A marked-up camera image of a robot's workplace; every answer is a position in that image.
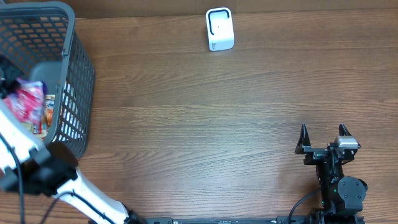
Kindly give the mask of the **red purple pad pack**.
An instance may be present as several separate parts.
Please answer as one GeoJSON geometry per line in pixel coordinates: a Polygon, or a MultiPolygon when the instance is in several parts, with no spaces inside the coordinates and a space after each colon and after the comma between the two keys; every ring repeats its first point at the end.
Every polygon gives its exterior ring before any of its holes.
{"type": "Polygon", "coordinates": [[[39,124],[44,114],[47,86],[42,81],[17,78],[2,99],[11,113],[22,123],[39,124]]]}

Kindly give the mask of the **yellow white snack bag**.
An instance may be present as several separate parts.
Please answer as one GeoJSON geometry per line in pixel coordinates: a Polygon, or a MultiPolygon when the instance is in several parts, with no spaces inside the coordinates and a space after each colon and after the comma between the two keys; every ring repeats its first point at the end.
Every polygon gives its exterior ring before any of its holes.
{"type": "Polygon", "coordinates": [[[40,123],[22,123],[23,127],[29,130],[37,138],[44,140],[49,133],[49,128],[52,125],[53,109],[55,103],[55,95],[46,95],[45,106],[42,119],[40,123]]]}

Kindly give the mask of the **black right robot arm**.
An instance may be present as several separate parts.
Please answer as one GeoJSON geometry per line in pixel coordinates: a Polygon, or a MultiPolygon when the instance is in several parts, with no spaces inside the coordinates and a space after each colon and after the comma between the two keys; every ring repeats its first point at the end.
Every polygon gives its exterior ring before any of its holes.
{"type": "Polygon", "coordinates": [[[288,216],[289,223],[294,219],[295,209],[317,193],[321,195],[323,208],[311,211],[304,223],[364,223],[358,213],[363,210],[368,185],[343,173],[343,166],[354,160],[360,148],[360,143],[343,123],[339,125],[336,139],[324,148],[311,146],[307,127],[302,125],[295,153],[305,155],[305,165],[316,167],[319,188],[294,205],[288,216]]]}

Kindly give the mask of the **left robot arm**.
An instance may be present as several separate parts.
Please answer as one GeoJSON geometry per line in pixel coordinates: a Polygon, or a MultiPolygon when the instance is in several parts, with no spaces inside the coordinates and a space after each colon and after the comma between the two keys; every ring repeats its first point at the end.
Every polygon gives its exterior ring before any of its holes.
{"type": "Polygon", "coordinates": [[[145,223],[136,212],[111,199],[78,168],[61,142],[48,145],[33,136],[1,103],[1,190],[54,197],[87,215],[94,223],[145,223]]]}

